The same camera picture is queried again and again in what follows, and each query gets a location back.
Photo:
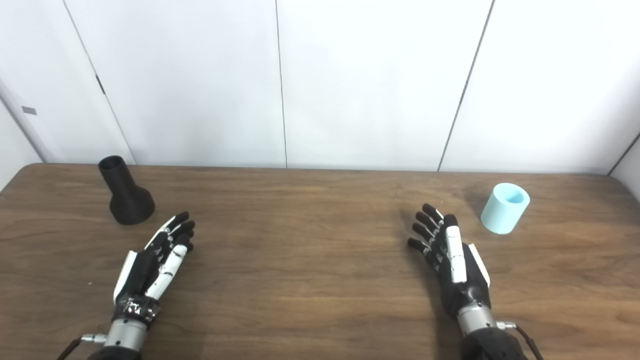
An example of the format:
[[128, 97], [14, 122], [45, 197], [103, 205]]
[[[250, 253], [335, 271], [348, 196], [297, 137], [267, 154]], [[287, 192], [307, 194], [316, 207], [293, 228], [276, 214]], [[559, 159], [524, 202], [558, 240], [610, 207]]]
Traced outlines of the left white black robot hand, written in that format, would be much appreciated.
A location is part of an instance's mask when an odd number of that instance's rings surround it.
[[181, 212], [160, 226], [144, 249], [128, 251], [113, 292], [113, 321], [151, 326], [160, 312], [160, 298], [194, 249], [194, 229], [189, 212]]

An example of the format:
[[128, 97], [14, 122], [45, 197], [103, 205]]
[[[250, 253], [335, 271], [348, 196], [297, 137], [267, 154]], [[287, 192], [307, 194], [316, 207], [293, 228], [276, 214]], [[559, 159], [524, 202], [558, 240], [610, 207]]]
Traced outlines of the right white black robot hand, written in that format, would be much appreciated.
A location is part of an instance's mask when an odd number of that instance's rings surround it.
[[490, 309], [490, 278], [477, 249], [462, 240], [458, 219], [424, 203], [415, 214], [407, 245], [419, 251], [433, 269], [439, 284], [439, 300], [448, 316], [455, 318], [469, 305]]

